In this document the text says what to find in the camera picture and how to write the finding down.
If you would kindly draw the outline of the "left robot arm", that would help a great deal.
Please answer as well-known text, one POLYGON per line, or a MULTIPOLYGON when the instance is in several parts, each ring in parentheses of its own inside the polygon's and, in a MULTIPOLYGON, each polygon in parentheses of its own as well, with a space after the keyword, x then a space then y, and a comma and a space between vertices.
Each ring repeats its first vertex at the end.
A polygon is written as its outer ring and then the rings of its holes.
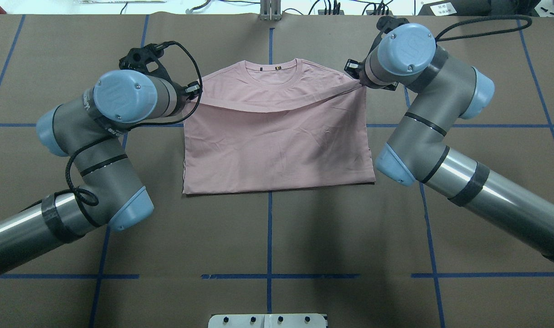
POLYGON ((181 114, 201 97, 202 78, 186 87, 131 69, 107 72, 81 97, 36 123, 50 153, 67 157, 67 189, 0 222, 0 275, 102 226, 123 231, 154 213, 119 137, 149 120, 181 114))

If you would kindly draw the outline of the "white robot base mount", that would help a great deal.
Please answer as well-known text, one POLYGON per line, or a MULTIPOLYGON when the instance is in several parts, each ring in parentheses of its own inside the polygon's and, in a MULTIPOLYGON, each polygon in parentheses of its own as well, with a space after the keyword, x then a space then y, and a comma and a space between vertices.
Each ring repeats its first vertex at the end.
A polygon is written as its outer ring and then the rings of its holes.
POLYGON ((320 313, 255 313, 213 315, 209 328, 329 328, 320 313))

